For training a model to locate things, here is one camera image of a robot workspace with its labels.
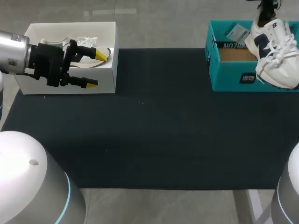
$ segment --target shoelace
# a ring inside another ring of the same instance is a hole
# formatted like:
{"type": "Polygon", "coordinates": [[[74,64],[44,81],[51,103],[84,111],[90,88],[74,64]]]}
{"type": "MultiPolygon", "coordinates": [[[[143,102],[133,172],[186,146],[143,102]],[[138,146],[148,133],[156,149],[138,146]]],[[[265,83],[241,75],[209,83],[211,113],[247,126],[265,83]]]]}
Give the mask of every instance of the shoelace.
{"type": "Polygon", "coordinates": [[[285,29],[287,31],[287,40],[285,42],[285,46],[282,47],[277,43],[273,43],[273,40],[270,40],[270,42],[267,44],[267,48],[269,48],[271,51],[265,58],[260,60],[256,68],[257,74],[260,74],[267,64],[271,68],[277,68],[281,63],[283,63],[285,58],[299,55],[297,41],[295,41],[294,34],[291,34],[288,24],[285,24],[285,29]]]}
{"type": "Polygon", "coordinates": [[[97,37],[78,37],[76,39],[78,46],[84,46],[84,47],[88,47],[91,48],[93,45],[96,44],[98,38],[97,37]]]}

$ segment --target gray floor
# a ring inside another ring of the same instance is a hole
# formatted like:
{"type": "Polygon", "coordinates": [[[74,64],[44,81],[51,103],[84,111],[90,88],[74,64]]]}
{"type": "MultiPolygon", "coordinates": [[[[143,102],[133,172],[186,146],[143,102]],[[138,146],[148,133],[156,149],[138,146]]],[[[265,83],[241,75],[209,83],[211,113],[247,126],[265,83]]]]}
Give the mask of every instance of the gray floor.
{"type": "MultiPolygon", "coordinates": [[[[210,19],[249,19],[258,2],[245,0],[0,0],[0,29],[24,34],[31,23],[116,21],[121,48],[202,48],[210,19]]],[[[299,20],[299,2],[278,12],[299,20]]],[[[18,91],[5,75],[0,128],[18,91]]],[[[232,191],[82,189],[87,224],[237,224],[232,191]]],[[[259,191],[265,208],[273,190],[259,191]]]]}

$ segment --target white sneaker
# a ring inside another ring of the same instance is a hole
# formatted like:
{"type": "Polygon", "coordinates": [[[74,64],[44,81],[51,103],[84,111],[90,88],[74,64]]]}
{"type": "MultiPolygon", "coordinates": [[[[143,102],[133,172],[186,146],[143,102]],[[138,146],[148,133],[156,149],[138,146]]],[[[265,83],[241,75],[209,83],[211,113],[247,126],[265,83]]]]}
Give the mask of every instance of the white sneaker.
{"type": "Polygon", "coordinates": [[[255,20],[245,43],[258,59],[257,79],[285,89],[299,85],[299,50],[288,23],[275,19],[260,28],[255,20]]]}
{"type": "MultiPolygon", "coordinates": [[[[89,38],[89,37],[78,37],[78,38],[72,38],[70,36],[66,36],[62,41],[58,42],[49,42],[45,39],[42,39],[40,42],[44,44],[49,44],[57,47],[63,48],[64,51],[66,51],[67,47],[69,46],[70,40],[73,39],[77,41],[78,46],[84,46],[84,47],[94,47],[97,50],[99,50],[107,59],[110,56],[111,50],[109,48],[100,48],[97,47],[96,42],[98,40],[97,37],[89,38]]],[[[93,68],[97,67],[104,63],[104,61],[99,61],[96,59],[91,59],[87,56],[82,55],[76,55],[71,62],[71,66],[73,67],[79,67],[79,68],[93,68]]]]}

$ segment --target white box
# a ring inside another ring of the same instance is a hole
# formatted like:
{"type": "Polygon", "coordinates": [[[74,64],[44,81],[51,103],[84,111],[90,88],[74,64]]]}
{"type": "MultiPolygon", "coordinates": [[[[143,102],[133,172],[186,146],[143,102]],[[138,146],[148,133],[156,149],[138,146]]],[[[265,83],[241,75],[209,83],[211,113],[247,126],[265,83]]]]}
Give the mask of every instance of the white box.
{"type": "Polygon", "coordinates": [[[70,67],[70,76],[86,77],[99,81],[93,88],[83,89],[80,86],[66,85],[53,87],[46,85],[46,78],[35,80],[28,76],[15,75],[23,94],[94,94],[115,93],[116,73],[118,63],[118,36],[115,22],[75,22],[75,23],[36,23],[31,24],[25,33],[30,38],[30,44],[38,45],[41,39],[51,42],[61,41],[66,36],[97,37],[97,45],[111,49],[109,60],[96,68],[70,67]]]}

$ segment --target black table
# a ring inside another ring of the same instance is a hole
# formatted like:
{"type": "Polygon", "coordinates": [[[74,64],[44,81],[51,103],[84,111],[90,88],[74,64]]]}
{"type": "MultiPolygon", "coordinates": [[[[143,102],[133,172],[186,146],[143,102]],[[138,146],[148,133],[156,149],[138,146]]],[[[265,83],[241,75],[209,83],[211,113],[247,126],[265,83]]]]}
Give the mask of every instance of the black table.
{"type": "Polygon", "coordinates": [[[203,49],[120,49],[117,93],[24,96],[3,131],[82,188],[274,189],[299,141],[296,93],[217,93],[203,49]]]}

